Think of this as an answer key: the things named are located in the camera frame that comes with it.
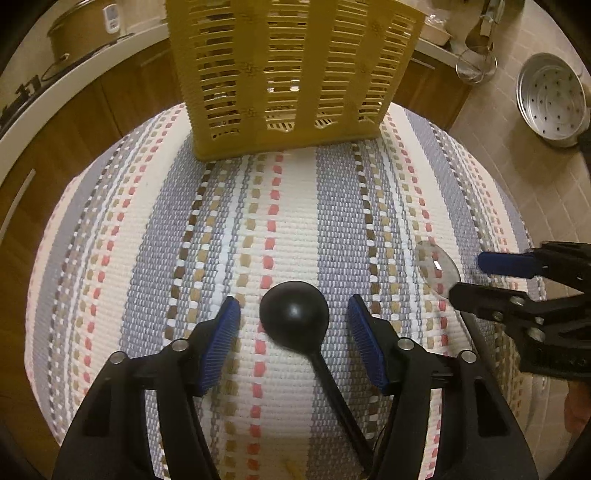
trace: black ladle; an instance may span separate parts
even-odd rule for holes
[[[263,296],[259,316],[267,335],[275,343],[310,360],[330,406],[353,445],[363,470],[369,475],[373,453],[320,353],[329,325],[329,307],[322,293],[302,281],[280,283]]]

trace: white countertop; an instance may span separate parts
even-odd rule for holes
[[[166,38],[167,24],[135,34],[105,48],[49,87],[0,139],[0,184],[39,130],[71,98],[117,64]],[[422,38],[419,39],[416,50],[449,66],[456,65],[456,55]]]

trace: kitchen utensil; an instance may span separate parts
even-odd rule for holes
[[[505,0],[498,0],[498,3],[494,7],[489,7],[490,12],[487,12],[490,15],[492,21],[490,21],[490,29],[488,32],[488,43],[486,48],[492,50],[492,36],[495,32],[496,26],[501,22],[501,18],[503,13],[505,12]]]
[[[450,289],[462,280],[452,258],[443,248],[429,241],[417,243],[414,252],[417,267],[423,280],[433,292],[449,300]],[[488,369],[491,372],[494,371],[495,358],[486,344],[476,317],[471,313],[458,313],[466,326],[474,348],[478,351]]]
[[[81,0],[60,15],[47,36],[61,70],[120,35],[119,10],[113,0]]]
[[[263,296],[259,315],[265,332],[275,343],[310,360],[363,470],[369,475],[372,451],[320,353],[329,325],[329,308],[322,293],[302,281],[280,283]]]
[[[460,79],[477,85],[488,82],[496,72],[496,57],[487,46],[468,48],[457,58],[456,73]]]
[[[550,53],[531,56],[517,77],[517,107],[530,128],[555,147],[572,147],[589,128],[583,85]]]

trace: striped rug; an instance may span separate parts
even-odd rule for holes
[[[380,138],[200,163],[184,105],[157,115],[76,177],[38,250],[27,308],[25,364],[41,411],[62,441],[111,352],[158,352],[213,318],[227,295],[242,307],[238,341],[219,385],[196,408],[223,480],[358,479],[361,468],[302,356],[283,350],[258,318],[273,285],[303,280],[330,309],[322,354],[370,442],[390,400],[369,384],[346,323],[359,293],[370,312],[426,349],[455,355],[470,341],[414,258],[436,242],[466,281],[483,249],[523,251],[514,206],[445,132],[392,105]],[[504,287],[540,286],[513,278]],[[498,378],[523,425],[531,377],[510,341],[481,328]],[[432,475],[440,393],[422,478]],[[147,395],[155,473],[167,476],[155,397]]]

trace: wooden cabinet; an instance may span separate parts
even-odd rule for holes
[[[115,123],[124,135],[183,101],[168,40],[123,61],[99,81]]]
[[[448,131],[460,113],[470,86],[455,69],[415,52],[394,95],[394,102]]]

